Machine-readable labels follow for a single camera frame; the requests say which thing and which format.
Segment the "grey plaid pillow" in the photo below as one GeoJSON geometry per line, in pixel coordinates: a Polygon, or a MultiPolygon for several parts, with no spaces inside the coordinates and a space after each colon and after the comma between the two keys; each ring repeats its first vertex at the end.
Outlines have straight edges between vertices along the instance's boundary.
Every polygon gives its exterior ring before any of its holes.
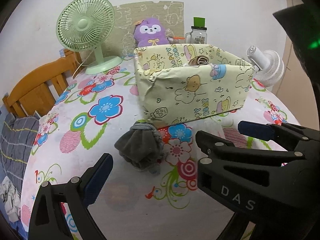
{"type": "Polygon", "coordinates": [[[1,131],[1,169],[12,181],[19,193],[31,148],[39,129],[39,118],[28,116],[17,118],[7,114],[1,131]]]}

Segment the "grey rolled sock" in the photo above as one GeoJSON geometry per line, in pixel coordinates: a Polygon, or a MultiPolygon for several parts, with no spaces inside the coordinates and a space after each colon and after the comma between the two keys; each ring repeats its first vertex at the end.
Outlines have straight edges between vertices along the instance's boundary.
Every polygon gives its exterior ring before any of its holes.
{"type": "Polygon", "coordinates": [[[160,173],[163,140],[160,132],[148,122],[135,122],[114,144],[119,155],[139,171],[160,173]]]}

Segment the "purple plush toy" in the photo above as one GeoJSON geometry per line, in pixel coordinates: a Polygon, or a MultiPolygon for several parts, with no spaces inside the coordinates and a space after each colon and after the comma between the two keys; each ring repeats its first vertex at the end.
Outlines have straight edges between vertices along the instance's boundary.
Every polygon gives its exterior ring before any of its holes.
{"type": "Polygon", "coordinates": [[[133,33],[137,47],[169,44],[165,28],[156,18],[147,18],[138,23],[133,33]]]}

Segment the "green desk fan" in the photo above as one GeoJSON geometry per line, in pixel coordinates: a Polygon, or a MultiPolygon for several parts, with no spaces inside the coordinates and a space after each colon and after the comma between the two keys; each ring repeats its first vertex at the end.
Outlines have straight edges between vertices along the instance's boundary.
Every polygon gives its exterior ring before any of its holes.
{"type": "Polygon", "coordinates": [[[104,57],[101,45],[114,28],[115,12],[108,0],[73,0],[56,23],[59,42],[74,52],[90,50],[95,61],[86,67],[87,75],[99,74],[122,63],[119,56],[104,57]]]}

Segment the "toothpick holder with bird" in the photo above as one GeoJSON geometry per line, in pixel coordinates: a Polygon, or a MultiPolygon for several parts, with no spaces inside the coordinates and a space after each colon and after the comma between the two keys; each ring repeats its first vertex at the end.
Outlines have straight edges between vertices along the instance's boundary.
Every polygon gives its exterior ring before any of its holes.
{"type": "Polygon", "coordinates": [[[185,43],[185,37],[168,36],[167,39],[170,44],[184,44],[185,43]]]}

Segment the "white standing fan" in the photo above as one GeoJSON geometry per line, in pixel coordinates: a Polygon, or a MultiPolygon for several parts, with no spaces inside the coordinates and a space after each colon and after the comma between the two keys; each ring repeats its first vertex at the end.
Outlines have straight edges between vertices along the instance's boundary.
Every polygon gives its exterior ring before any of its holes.
{"type": "Polygon", "coordinates": [[[264,87],[273,87],[283,77],[284,63],[276,51],[261,51],[256,46],[250,46],[246,55],[255,68],[254,78],[264,87]]]}

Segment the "glass jar with green lid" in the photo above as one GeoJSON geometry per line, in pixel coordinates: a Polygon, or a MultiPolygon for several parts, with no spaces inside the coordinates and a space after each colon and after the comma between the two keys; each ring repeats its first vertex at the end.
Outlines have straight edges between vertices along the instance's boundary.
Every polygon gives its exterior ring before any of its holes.
{"type": "Polygon", "coordinates": [[[206,44],[207,28],[205,18],[194,17],[191,31],[185,34],[185,42],[189,44],[206,44]]]}

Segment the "yellow cartoon storage box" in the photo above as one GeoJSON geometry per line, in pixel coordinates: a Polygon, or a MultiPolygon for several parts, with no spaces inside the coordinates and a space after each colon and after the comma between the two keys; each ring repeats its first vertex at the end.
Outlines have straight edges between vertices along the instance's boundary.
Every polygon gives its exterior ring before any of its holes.
{"type": "Polygon", "coordinates": [[[135,49],[140,107],[157,128],[224,114],[244,106],[254,67],[210,44],[167,44],[135,49]],[[209,63],[189,66],[196,56],[209,63]]]}

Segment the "floral tablecloth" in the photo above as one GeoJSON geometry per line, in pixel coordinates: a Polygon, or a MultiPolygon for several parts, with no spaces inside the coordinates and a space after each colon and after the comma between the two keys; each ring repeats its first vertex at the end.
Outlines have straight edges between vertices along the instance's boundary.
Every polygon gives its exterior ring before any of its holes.
{"type": "Polygon", "coordinates": [[[197,189],[199,130],[231,140],[235,146],[278,150],[272,142],[241,135],[241,120],[262,124],[297,123],[289,109],[258,81],[252,81],[244,107],[207,116],[208,99],[195,93],[196,121],[178,116],[162,128],[167,157],[151,171],[127,163],[114,143],[143,117],[133,61],[108,74],[80,74],[40,120],[23,179],[21,221],[25,230],[42,182],[66,183],[81,176],[103,153],[113,170],[89,211],[107,239],[215,239],[232,216],[197,189]]]}

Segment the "brown rolled cloth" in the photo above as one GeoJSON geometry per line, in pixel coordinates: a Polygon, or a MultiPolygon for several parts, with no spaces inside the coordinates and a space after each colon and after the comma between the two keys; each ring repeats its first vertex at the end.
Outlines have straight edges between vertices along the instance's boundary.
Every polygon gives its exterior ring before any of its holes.
{"type": "Polygon", "coordinates": [[[188,62],[189,66],[203,66],[209,63],[209,59],[206,56],[196,56],[188,62]]]}

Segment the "beige door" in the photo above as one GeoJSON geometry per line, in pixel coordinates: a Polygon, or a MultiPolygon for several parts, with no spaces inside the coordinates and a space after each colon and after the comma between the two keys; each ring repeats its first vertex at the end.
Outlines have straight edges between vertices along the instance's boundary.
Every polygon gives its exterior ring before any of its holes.
{"type": "Polygon", "coordinates": [[[300,125],[319,130],[316,99],[312,85],[302,69],[290,38],[283,33],[285,45],[282,50],[285,72],[272,92],[290,110],[300,125]]]}

